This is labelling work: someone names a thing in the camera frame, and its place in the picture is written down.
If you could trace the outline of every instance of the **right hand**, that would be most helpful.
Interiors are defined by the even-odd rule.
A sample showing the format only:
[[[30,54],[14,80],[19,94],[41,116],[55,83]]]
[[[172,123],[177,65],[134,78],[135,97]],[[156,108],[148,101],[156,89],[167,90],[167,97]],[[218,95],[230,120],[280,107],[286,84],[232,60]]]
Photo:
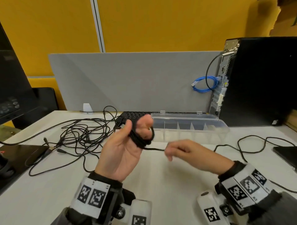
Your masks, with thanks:
[[[169,142],[165,155],[169,161],[172,161],[175,156],[199,170],[217,175],[225,173],[234,165],[232,160],[191,140]]]

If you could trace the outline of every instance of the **computer monitor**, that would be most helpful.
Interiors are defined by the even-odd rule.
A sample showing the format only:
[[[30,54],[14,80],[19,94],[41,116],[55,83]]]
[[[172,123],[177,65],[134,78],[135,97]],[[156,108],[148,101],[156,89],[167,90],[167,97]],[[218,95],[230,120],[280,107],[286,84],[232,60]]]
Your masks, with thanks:
[[[0,24],[0,124],[37,107],[37,98]]]

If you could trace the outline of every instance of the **wrist strap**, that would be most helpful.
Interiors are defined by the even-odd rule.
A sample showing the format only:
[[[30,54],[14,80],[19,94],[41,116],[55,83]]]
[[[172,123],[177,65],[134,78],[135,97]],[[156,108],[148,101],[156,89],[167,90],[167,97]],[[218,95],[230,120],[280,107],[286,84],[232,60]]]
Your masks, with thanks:
[[[242,209],[259,203],[273,190],[271,182],[251,164],[247,164],[240,172],[221,184]]]
[[[109,189],[110,184],[84,177],[72,200],[71,208],[97,219]]]

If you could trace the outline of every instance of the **desk surface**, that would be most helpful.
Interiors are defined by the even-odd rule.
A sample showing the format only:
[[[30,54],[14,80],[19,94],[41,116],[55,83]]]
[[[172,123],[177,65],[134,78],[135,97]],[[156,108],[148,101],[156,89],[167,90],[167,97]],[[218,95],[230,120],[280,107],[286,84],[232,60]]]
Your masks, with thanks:
[[[46,128],[60,122],[79,118],[98,118],[101,113],[87,115],[81,112],[55,111],[30,127],[16,134],[7,142],[14,143],[24,140]],[[51,129],[25,144],[43,144],[43,138],[56,142],[59,139],[61,127]],[[287,126],[282,127],[240,127],[231,128],[225,143],[236,146],[239,138],[255,134],[261,137],[273,136],[289,140],[297,144],[297,133]],[[280,140],[275,143],[287,145]],[[205,145],[214,149],[214,145]],[[247,151],[261,149],[263,141],[251,137],[243,140],[241,147]],[[166,143],[152,142],[151,147],[165,148]],[[232,159],[242,161],[239,152],[220,147],[218,153]],[[252,163],[267,178],[289,188],[296,189],[297,174],[280,157],[272,152],[272,146],[267,144],[259,154],[245,154],[247,161]],[[33,173],[41,172],[74,160],[74,157],[53,152],[36,166]],[[0,196],[1,225],[49,225],[64,207],[70,205],[72,197],[82,179],[87,173],[82,167],[83,159],[77,162],[36,177],[30,177],[28,172],[21,176],[8,190]],[[86,168],[93,170],[97,158],[87,155]],[[168,162],[163,152],[143,151],[139,164],[124,181],[124,188],[135,193],[139,199],[153,202],[153,225],[204,224],[199,216],[196,196],[202,191],[214,190],[218,182],[217,176],[192,168],[187,163],[174,159]]]

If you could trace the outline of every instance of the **clear plastic organizer box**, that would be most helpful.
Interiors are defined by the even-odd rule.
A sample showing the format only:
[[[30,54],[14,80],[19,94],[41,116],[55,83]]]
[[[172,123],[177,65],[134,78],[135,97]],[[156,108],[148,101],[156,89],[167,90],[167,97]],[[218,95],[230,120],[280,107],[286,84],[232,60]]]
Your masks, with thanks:
[[[154,141],[190,139],[200,144],[223,143],[229,127],[211,114],[152,113]]]

